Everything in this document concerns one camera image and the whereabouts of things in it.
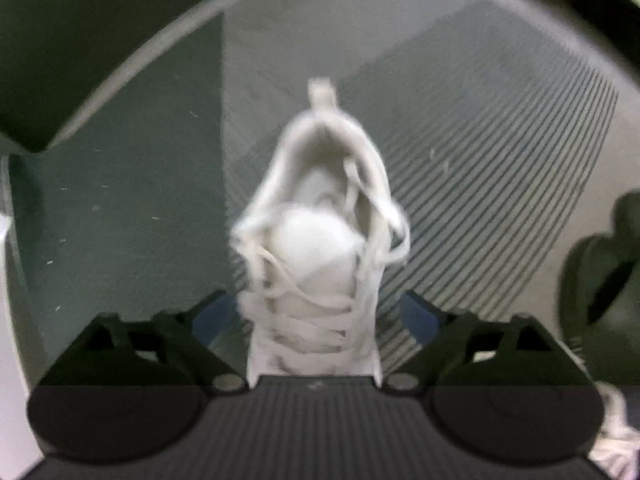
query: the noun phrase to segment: dark object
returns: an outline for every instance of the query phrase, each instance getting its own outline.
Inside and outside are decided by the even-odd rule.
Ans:
[[[640,194],[616,201],[614,234],[578,243],[562,270],[559,319],[595,380],[640,384]]]
[[[585,457],[536,468],[496,464],[443,438],[418,399],[368,378],[265,377],[214,398],[196,428],[153,457],[101,468],[46,459],[26,480],[606,480]]]
[[[539,465],[587,454],[604,416],[597,390],[537,321],[494,327],[479,326],[466,362],[433,391],[446,430],[501,462]],[[474,362],[474,345],[492,348],[493,340],[495,355]]]
[[[568,0],[582,18],[605,34],[640,68],[640,7],[633,0]]]
[[[0,0],[0,132],[44,150],[123,60],[203,1]]]
[[[121,462],[183,436],[205,405],[203,386],[233,376],[191,334],[198,326],[202,336],[202,316],[228,298],[217,292],[150,322],[94,319],[31,394],[29,422],[43,448],[78,462]],[[241,379],[234,391],[243,389]]]
[[[486,395],[476,399],[457,388],[460,383],[469,383],[489,390],[487,381],[499,378],[500,384],[511,385],[513,377],[526,385],[524,396],[512,397],[499,388],[491,390],[500,396],[501,405],[508,404],[515,410],[517,401],[532,396],[536,400],[540,391],[537,388],[548,388],[540,386],[541,382],[575,385],[575,402],[562,405],[561,416],[555,412],[560,422],[553,421],[554,429],[561,430],[564,440],[552,437],[541,444],[536,438],[546,439],[548,434],[527,429],[526,418],[517,420],[524,424],[524,428],[520,427],[522,439],[529,439],[529,447],[546,452],[545,461],[538,457],[531,461],[537,467],[526,470],[527,478],[606,478],[581,455],[600,425],[600,397],[537,322],[520,318],[509,324],[481,322],[473,314],[443,313],[414,293],[406,298],[439,320],[440,329],[425,351],[388,378],[382,391],[370,378],[336,377],[263,377],[254,390],[248,391],[244,379],[225,368],[191,334],[195,327],[202,328],[205,320],[212,319],[211,309],[233,303],[225,294],[216,293],[189,312],[160,313],[149,323],[127,324],[115,316],[99,317],[33,393],[30,421],[48,447],[44,446],[46,459],[26,478],[144,480],[161,474],[168,478],[211,476],[216,480],[520,478],[523,469],[513,462],[522,460],[511,460],[513,456],[505,460],[500,453],[488,453],[474,445],[475,436],[470,436],[469,424],[463,421],[467,417],[476,424],[478,417],[484,417],[488,423],[485,430],[495,436],[505,431],[503,418],[482,402]],[[201,330],[200,335],[210,338],[206,330]],[[480,363],[482,366],[473,364],[477,352],[496,349],[495,356]],[[153,351],[158,361],[145,362],[136,354],[142,351]],[[524,371],[523,365],[538,370],[529,381],[518,374]],[[152,393],[157,399],[152,404],[122,387],[95,391],[86,386],[70,387],[70,394],[61,398],[48,391],[46,385],[88,381],[100,385],[141,381],[184,384],[180,386],[184,391],[165,385],[137,386],[139,392]],[[452,388],[449,391],[455,402],[447,400],[448,388]],[[70,410],[70,397],[74,405],[80,406],[80,413]],[[462,407],[458,411],[464,417],[453,413],[450,407],[454,404]],[[577,404],[588,413],[577,409]],[[114,406],[128,408],[129,412]],[[527,407],[529,413],[538,414]],[[476,416],[475,410],[482,413]],[[74,423],[65,424],[62,434],[56,433],[60,430],[53,427],[52,412],[58,414],[56,418],[63,413]],[[581,419],[576,422],[574,417],[578,416]],[[121,442],[114,445],[114,437]],[[92,446],[100,449],[92,454]],[[107,463],[140,458],[152,447],[158,450],[153,456],[128,464]],[[549,463],[549,447],[562,450],[555,452],[556,463]],[[486,460],[488,455],[494,462]],[[79,463],[89,458],[103,465],[96,469]]]

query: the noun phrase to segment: ribbed gray surface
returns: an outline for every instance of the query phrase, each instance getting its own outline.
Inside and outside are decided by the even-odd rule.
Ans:
[[[416,349],[395,309],[399,292],[487,319],[509,314],[584,189],[616,91],[550,37],[481,1],[347,75],[338,92],[382,152],[412,221],[411,261],[385,275],[380,294],[388,371]],[[279,133],[226,171],[230,219]]]
[[[537,468],[495,465],[442,436],[414,399],[369,380],[268,378],[216,400],[173,448],[123,466],[46,459],[26,480],[595,480],[585,458]]]

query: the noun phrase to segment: white lace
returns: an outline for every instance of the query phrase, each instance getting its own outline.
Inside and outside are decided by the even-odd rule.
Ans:
[[[348,186],[344,204],[340,208],[342,215],[353,226],[355,224],[355,205],[359,194],[369,200],[371,206],[385,219],[400,243],[390,249],[383,248],[372,254],[368,247],[363,247],[359,256],[360,264],[356,275],[356,294],[354,297],[340,294],[323,294],[310,296],[302,291],[292,279],[284,264],[272,253],[261,247],[256,241],[256,234],[274,225],[280,215],[291,207],[283,204],[271,209],[259,217],[249,217],[241,221],[233,232],[232,246],[242,255],[248,264],[248,273],[252,279],[251,289],[239,294],[239,307],[243,317],[260,326],[269,338],[262,341],[265,350],[280,359],[281,366],[286,370],[304,370],[305,364],[312,362],[325,368],[327,374],[340,373],[348,367],[354,359],[364,357],[370,352],[366,344],[354,346],[354,329],[370,328],[374,330],[375,304],[367,304],[366,297],[358,293],[366,286],[368,276],[375,270],[383,270],[388,264],[406,260],[410,250],[409,222],[402,210],[390,197],[375,195],[361,180],[356,162],[352,158],[344,161],[344,171],[348,179]],[[265,282],[264,263],[268,262],[277,278],[272,283]],[[327,317],[293,317],[282,313],[274,313],[268,307],[269,301],[276,301],[284,294],[294,294],[302,300],[317,306],[330,307],[340,313]],[[329,353],[300,353],[287,345],[287,340],[293,336],[303,335],[309,341],[335,346],[342,350]]]
[[[604,422],[589,459],[616,480],[638,478],[640,432],[626,421],[626,403],[622,393],[610,384],[597,382],[605,406]]]

